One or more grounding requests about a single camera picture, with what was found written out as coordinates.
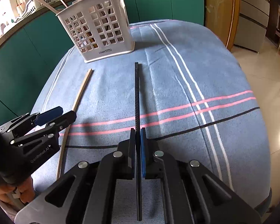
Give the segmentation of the blue striped tablecloth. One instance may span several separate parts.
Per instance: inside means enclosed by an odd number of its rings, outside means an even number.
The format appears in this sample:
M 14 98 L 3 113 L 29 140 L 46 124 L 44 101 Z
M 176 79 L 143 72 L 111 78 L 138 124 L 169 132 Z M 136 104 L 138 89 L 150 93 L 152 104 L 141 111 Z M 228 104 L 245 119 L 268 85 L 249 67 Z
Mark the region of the blue striped tablecloth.
M 40 92 L 33 112 L 71 110 L 89 69 L 63 172 L 100 161 L 134 127 L 134 65 L 139 64 L 141 127 L 175 159 L 196 159 L 251 207 L 271 202 L 266 126 L 236 58 L 199 24 L 159 20 L 131 27 L 132 53 L 85 63 L 68 50 Z

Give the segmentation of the white dish rack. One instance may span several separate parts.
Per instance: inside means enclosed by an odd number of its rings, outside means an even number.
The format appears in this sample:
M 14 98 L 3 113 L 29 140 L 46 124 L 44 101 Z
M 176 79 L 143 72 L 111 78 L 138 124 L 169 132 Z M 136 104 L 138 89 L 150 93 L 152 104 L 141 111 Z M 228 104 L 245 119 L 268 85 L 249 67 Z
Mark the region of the white dish rack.
M 53 0 L 44 0 L 44 2 L 50 4 L 53 2 Z M 25 10 L 23 11 L 23 13 L 18 16 L 15 20 L 16 23 L 22 21 L 23 19 L 29 17 L 30 15 L 32 15 L 34 12 L 36 12 L 37 10 L 39 10 L 40 8 L 43 7 L 43 4 L 40 3 L 37 0 L 29 0 L 28 3 L 26 4 Z

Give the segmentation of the white plastic utensil caddy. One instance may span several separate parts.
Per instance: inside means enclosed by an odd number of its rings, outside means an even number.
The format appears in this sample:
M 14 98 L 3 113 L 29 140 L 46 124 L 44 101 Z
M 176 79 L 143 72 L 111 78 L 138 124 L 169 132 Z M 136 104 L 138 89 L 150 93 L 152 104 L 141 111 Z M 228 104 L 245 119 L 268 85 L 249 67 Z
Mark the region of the white plastic utensil caddy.
M 134 50 L 124 0 L 77 0 L 56 16 L 85 63 Z

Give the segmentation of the red and white chopstick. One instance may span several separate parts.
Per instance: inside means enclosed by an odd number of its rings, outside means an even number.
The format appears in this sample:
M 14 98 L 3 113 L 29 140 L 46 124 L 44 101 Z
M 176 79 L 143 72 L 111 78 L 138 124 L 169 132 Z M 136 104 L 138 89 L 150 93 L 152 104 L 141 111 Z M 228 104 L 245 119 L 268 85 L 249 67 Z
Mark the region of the red and white chopstick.
M 58 11 L 54 7 L 52 7 L 50 4 L 46 3 L 44 0 L 36 0 L 36 1 L 38 1 L 40 4 L 44 5 L 46 8 L 48 8 L 55 14 L 58 14 Z

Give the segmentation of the black ribbed chopstick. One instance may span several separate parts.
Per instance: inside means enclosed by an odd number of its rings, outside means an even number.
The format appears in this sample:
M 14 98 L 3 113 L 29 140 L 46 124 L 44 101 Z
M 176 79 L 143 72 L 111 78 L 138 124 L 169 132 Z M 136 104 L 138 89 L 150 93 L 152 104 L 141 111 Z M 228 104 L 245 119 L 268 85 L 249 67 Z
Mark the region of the black ribbed chopstick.
M 137 220 L 142 221 L 141 198 L 141 136 L 140 136 L 140 108 L 139 108 L 139 63 L 135 62 L 135 148 L 136 148 L 136 201 Z

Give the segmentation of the wooden glass sliding door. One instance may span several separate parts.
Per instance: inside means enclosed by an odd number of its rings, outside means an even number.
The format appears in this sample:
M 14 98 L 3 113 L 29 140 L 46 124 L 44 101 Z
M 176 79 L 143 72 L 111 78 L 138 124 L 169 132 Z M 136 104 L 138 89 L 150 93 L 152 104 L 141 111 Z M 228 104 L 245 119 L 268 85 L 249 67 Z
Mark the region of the wooden glass sliding door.
M 240 0 L 205 0 L 205 26 L 230 51 L 236 37 Z

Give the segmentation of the silver refrigerator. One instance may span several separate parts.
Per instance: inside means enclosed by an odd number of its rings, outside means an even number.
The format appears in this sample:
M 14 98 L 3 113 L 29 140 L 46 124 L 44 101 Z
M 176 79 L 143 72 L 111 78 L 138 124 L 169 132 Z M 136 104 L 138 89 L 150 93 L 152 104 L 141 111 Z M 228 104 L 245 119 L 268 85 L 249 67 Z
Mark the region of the silver refrigerator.
M 259 52 L 269 22 L 270 0 L 240 0 L 234 45 Z

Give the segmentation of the teal lower cabinets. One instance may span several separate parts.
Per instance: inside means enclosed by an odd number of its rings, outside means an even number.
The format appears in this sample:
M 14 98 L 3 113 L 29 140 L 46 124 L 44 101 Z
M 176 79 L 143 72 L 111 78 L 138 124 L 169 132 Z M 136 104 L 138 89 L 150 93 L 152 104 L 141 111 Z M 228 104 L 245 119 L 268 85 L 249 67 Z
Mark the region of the teal lower cabinets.
M 126 0 L 131 22 L 204 16 L 204 0 Z M 12 34 L 0 47 L 0 124 L 32 110 L 48 78 L 74 46 L 49 10 Z

